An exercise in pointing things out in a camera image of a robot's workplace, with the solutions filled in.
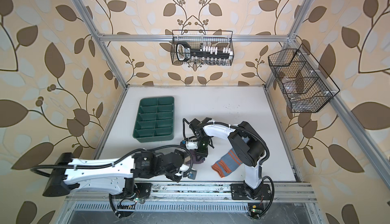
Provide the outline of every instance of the gray sock with orange stripes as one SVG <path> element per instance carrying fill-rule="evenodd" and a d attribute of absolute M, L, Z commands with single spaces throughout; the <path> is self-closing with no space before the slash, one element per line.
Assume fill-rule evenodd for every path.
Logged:
<path fill-rule="evenodd" d="M 211 168 L 223 178 L 234 172 L 241 164 L 242 162 L 232 148 L 226 155 L 222 156 L 220 160 L 214 163 Z"/>

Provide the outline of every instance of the wallpaper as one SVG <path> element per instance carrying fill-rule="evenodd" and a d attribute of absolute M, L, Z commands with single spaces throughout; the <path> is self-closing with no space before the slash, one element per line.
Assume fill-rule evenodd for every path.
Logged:
<path fill-rule="evenodd" d="M 277 42 L 233 43 L 232 66 L 173 65 L 168 42 L 111 42 L 109 48 L 129 85 L 262 85 L 271 72 L 267 56 Z"/>
<path fill-rule="evenodd" d="M 390 157 L 390 1 L 315 0 L 298 32 L 341 98 Z"/>
<path fill-rule="evenodd" d="M 329 224 L 388 223 L 390 192 L 332 106 L 291 113 L 270 88 L 303 181 L 310 182 Z"/>
<path fill-rule="evenodd" d="M 303 0 L 83 0 L 106 34 L 164 34 L 165 30 L 231 30 L 285 35 Z"/>
<path fill-rule="evenodd" d="M 64 198 L 28 169 L 90 158 L 122 89 L 70 0 L 0 0 L 0 16 L 0 216 L 47 224 Z"/>

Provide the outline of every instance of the white table surface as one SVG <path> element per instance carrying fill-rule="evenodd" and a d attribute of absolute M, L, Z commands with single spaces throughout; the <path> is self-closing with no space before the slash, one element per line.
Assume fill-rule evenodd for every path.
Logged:
<path fill-rule="evenodd" d="M 140 143 L 133 138 L 135 119 L 139 102 L 146 97 L 173 96 L 174 139 L 171 141 Z M 287 158 L 276 123 L 271 113 L 263 87 L 129 87 L 122 107 L 104 145 L 100 159 L 118 158 L 137 149 L 151 149 L 167 144 L 179 144 L 183 140 L 182 119 L 189 122 L 194 118 L 202 121 L 210 117 L 216 122 L 240 124 L 247 121 L 264 139 L 270 157 L 264 162 L 262 175 L 270 176 L 273 181 L 295 182 L 295 177 Z M 186 125 L 186 136 L 192 136 Z M 225 178 L 220 178 L 211 166 L 232 147 L 228 140 L 213 138 L 215 149 L 209 147 L 209 155 L 201 164 L 194 164 L 198 171 L 196 181 L 233 182 L 245 178 L 244 165 Z M 168 153 L 174 148 L 164 149 Z M 157 176 L 150 181 L 168 181 L 165 176 Z M 183 178 L 182 181 L 193 181 Z"/>

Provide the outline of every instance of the green compartment tray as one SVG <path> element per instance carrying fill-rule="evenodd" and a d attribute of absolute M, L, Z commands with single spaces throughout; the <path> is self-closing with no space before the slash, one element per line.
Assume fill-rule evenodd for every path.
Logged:
<path fill-rule="evenodd" d="M 141 99 L 133 137 L 141 143 L 172 140 L 174 109 L 172 96 Z"/>

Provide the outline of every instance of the wire mesh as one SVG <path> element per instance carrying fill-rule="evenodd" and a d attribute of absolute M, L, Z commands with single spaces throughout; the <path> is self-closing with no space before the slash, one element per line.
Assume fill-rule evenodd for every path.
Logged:
<path fill-rule="evenodd" d="M 172 64 L 231 66 L 234 58 L 232 34 L 226 30 L 173 30 Z"/>
<path fill-rule="evenodd" d="M 268 56 L 268 61 L 293 113 L 316 113 L 339 92 L 326 86 L 317 74 L 324 69 L 314 69 L 300 49 L 284 49 Z"/>

